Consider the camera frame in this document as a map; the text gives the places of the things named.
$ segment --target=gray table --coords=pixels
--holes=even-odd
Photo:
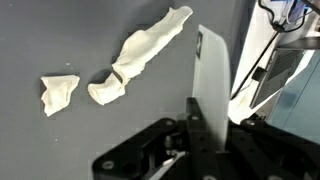
[[[102,82],[124,40],[188,5],[184,30],[127,94],[100,106],[87,93]],[[87,180],[102,153],[162,117],[183,113],[191,95],[196,30],[204,24],[232,49],[237,0],[0,0],[0,179]],[[47,118],[43,75],[76,74],[70,105]]]

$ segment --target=white fabric piece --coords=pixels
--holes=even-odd
[[[69,105],[71,93],[78,86],[80,78],[68,75],[41,77],[41,80],[47,87],[41,100],[45,104],[44,112],[49,117]]]
[[[112,65],[121,76],[123,85],[143,71],[145,64],[162,50],[183,29],[192,9],[183,6],[169,9],[167,15],[146,31],[136,31],[124,43],[120,56]]]
[[[103,84],[89,84],[90,96],[99,104],[105,105],[125,94],[124,86],[112,73]]]

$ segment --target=crumpled white fabric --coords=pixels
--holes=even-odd
[[[125,88],[118,78],[111,73],[104,83],[89,84],[88,92],[97,103],[105,105],[119,96],[124,95]]]
[[[44,112],[49,117],[69,105],[71,93],[78,86],[80,78],[68,75],[41,77],[41,80],[47,88],[41,100],[45,104]]]
[[[170,8],[167,15],[154,26],[146,31],[136,31],[125,41],[117,61],[112,65],[121,76],[122,83],[111,74],[104,84],[89,84],[91,97],[104,105],[124,95],[130,79],[140,74],[145,64],[182,31],[184,22],[192,13],[187,6],[177,10]]]
[[[184,22],[192,13],[187,6],[177,10],[170,8],[161,21],[146,31],[136,31],[125,41],[120,56],[112,65],[124,85],[140,74],[145,64],[182,31]]]

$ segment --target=white cloth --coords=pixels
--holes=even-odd
[[[88,92],[97,103],[105,105],[124,95],[125,89],[112,73],[103,84],[89,84]]]
[[[47,88],[41,100],[45,104],[44,112],[49,117],[69,105],[71,93],[78,86],[80,78],[68,75],[41,77],[41,80]]]
[[[129,80],[143,71],[145,64],[164,48],[183,29],[183,23],[192,14],[189,7],[169,9],[167,15],[146,31],[139,30],[124,43],[113,69],[122,83],[111,74],[103,84],[89,84],[91,97],[99,104],[109,103],[125,94]]]

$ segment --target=metal screw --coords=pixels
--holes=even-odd
[[[102,164],[102,168],[105,170],[110,170],[114,167],[114,162],[113,161],[106,161]]]
[[[217,180],[217,179],[213,176],[205,176],[203,180]]]
[[[192,116],[191,119],[192,120],[199,120],[199,117],[198,116]]]
[[[271,175],[268,177],[268,180],[282,180],[282,178],[279,176]]]
[[[252,120],[247,120],[246,123],[250,126],[253,126],[254,125],[254,122]]]
[[[173,122],[168,120],[168,121],[166,122],[166,124],[167,124],[168,126],[172,126],[172,125],[173,125]]]

